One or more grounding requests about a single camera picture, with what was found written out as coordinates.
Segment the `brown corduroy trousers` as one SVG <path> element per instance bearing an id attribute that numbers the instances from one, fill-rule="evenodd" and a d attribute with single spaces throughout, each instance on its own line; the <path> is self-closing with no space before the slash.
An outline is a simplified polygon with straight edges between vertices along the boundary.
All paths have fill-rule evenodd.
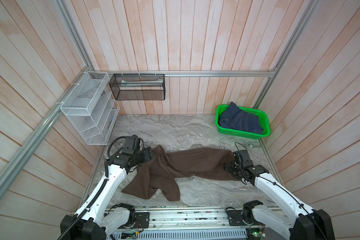
<path id="1" fill-rule="evenodd" d="M 161 145 L 153 149 L 155 158 L 143 163 L 136 176 L 121 190 L 123 194 L 150 199 L 161 190 L 170 202 L 180 200 L 181 192 L 176 178 L 196 176 L 217 181 L 235 181 L 224 166 L 235 159 L 230 150 L 196 148 L 167 153 Z"/>

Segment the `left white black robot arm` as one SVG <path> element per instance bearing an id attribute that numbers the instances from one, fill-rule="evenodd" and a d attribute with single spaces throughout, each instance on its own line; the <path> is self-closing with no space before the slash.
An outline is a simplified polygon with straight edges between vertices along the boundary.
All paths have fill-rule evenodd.
<path id="1" fill-rule="evenodd" d="M 114 154 L 107 150 L 105 173 L 83 205 L 74 215 L 66 215 L 61 224 L 60 240 L 106 240 L 119 228 L 136 225 L 136 209 L 129 204 L 108 204 L 128 173 L 154 159 L 151 147 L 136 135 L 122 136 L 124 145 Z"/>

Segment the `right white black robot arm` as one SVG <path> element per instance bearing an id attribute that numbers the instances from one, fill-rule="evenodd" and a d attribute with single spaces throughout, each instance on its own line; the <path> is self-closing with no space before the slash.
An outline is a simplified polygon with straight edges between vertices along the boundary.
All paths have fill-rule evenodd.
<path id="1" fill-rule="evenodd" d="M 331 217 L 324 210 L 315 210 L 294 196 L 262 165 L 254 165 L 246 147 L 234 153 L 234 159 L 224 169 L 243 184 L 250 183 L 265 193 L 283 212 L 278 214 L 261 201 L 254 200 L 238 211 L 227 207 L 230 225 L 246 224 L 247 237 L 259 239 L 261 232 L 253 232 L 254 224 L 269 227 L 287 240 L 333 240 L 335 234 Z"/>

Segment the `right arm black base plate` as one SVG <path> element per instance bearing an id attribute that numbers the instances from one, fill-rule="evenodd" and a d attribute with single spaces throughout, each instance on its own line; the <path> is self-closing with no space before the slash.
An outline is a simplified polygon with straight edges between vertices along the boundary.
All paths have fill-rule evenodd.
<path id="1" fill-rule="evenodd" d="M 242 211 L 236 209 L 227 209 L 229 225 L 231 227 L 246 226 L 247 224 L 243 220 Z"/>

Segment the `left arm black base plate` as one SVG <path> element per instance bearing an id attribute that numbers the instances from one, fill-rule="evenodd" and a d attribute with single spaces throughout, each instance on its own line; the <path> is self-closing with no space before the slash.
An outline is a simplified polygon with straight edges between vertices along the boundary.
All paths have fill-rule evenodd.
<path id="1" fill-rule="evenodd" d="M 149 212 L 136 212 L 135 223 L 133 229 L 147 229 L 150 224 L 150 213 Z"/>

